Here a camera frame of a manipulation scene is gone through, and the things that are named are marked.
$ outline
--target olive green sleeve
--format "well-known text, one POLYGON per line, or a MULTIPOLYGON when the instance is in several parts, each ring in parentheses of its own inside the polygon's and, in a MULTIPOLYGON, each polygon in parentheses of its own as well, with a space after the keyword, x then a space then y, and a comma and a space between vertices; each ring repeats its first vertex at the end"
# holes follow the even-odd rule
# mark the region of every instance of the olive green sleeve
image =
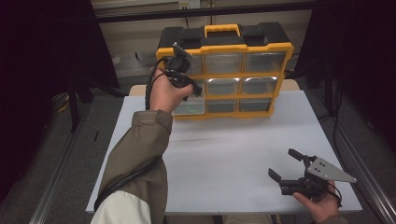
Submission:
MULTIPOLYGON (((161 156, 169 143, 172 122, 172 115, 161 110, 135 112, 132 127, 108 156, 99 194, 107 186, 146 167, 161 156)), ((162 159, 148 172, 120 190, 148 204, 151 223, 163 222, 167 200, 167 177, 162 159)))

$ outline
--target carrying handle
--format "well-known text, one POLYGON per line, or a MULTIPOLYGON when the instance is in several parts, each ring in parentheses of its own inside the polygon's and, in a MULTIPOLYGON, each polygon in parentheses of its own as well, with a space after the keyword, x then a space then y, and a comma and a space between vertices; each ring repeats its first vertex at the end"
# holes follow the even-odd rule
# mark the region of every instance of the carrying handle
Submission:
POLYGON ((241 35, 239 31, 238 24, 225 24, 225 25, 207 25, 205 26, 205 37, 207 37, 208 33, 215 33, 215 32, 230 32, 235 31, 237 36, 241 35))

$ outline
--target black curtain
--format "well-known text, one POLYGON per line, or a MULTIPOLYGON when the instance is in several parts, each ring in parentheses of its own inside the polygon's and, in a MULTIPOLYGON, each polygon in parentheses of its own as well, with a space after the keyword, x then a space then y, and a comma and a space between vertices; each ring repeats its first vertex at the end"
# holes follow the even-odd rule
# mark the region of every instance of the black curtain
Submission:
POLYGON ((335 77, 396 150, 396 2, 348 0, 312 11, 297 76, 335 77))
POLYGON ((34 158, 70 77, 119 83, 89 0, 0 1, 0 201, 34 158))

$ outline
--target jacket sleeve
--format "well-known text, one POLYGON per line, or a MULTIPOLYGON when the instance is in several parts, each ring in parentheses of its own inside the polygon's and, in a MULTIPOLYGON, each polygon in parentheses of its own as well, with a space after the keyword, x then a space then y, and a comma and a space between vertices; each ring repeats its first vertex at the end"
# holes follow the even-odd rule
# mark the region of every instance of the jacket sleeve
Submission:
MULTIPOLYGON (((132 127, 110 152, 99 194, 109 185, 146 167, 169 143, 172 115, 161 110, 135 112, 132 127)), ((167 200, 166 169, 161 159, 148 172, 109 195, 92 223, 163 223, 167 200)))
POLYGON ((317 224, 348 224, 347 220, 344 217, 329 217, 326 220, 319 222, 317 224))

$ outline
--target metal rail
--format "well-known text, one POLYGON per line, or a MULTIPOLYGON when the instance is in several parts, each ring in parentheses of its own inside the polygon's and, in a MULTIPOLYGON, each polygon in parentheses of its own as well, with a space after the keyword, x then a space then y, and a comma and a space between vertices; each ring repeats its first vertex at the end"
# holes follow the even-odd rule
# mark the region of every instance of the metal rail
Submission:
POLYGON ((58 164, 55 168, 55 171, 52 174, 52 177, 44 191, 43 196, 41 196, 40 202, 35 208, 35 212, 33 213, 32 218, 29 221, 29 224, 43 224, 47 218, 47 214, 52 205, 53 199, 55 198, 56 191, 58 189, 59 182, 64 173, 64 167, 67 164, 69 159, 70 152, 73 150, 73 146, 78 137, 78 133, 83 125, 85 118, 87 118, 90 111, 91 104, 84 104, 81 111, 81 122, 78 124, 76 130, 73 133, 70 133, 66 144, 64 145, 64 150, 61 158, 58 161, 58 164))
MULTIPOLYGON (((324 99, 317 91, 315 91, 315 98, 318 100, 321 108, 326 111, 324 99)), ((330 123, 332 124, 332 126, 335 125, 335 122, 332 118, 330 118, 330 123)), ((356 168, 356 171, 360 177, 360 181, 369 191, 370 196, 373 198, 383 218, 389 224, 396 223, 396 211, 394 205, 392 204, 390 198, 385 193, 385 191, 382 190, 381 186, 379 186, 378 182, 375 180, 374 176, 369 171, 364 161, 361 159, 358 150, 353 146, 352 142, 347 137, 347 134, 344 131, 340 122, 338 122, 337 124, 336 133, 341 142, 346 147, 346 152, 351 159, 349 161, 352 163, 353 167, 356 168)))
POLYGON ((340 1, 331 1, 330 3, 322 3, 319 1, 300 2, 300 3, 283 3, 283 4, 266 4, 256 6, 241 6, 241 7, 206 7, 185 10, 168 10, 144 13, 131 13, 120 15, 104 15, 94 18, 74 18, 61 19, 61 22, 66 23, 107 23, 120 21, 149 21, 158 19, 172 19, 184 17, 201 17, 201 16, 217 16, 217 15, 231 15, 231 14, 247 14, 259 12, 276 12, 276 11, 295 11, 308 10, 314 7, 328 7, 340 4, 340 1))

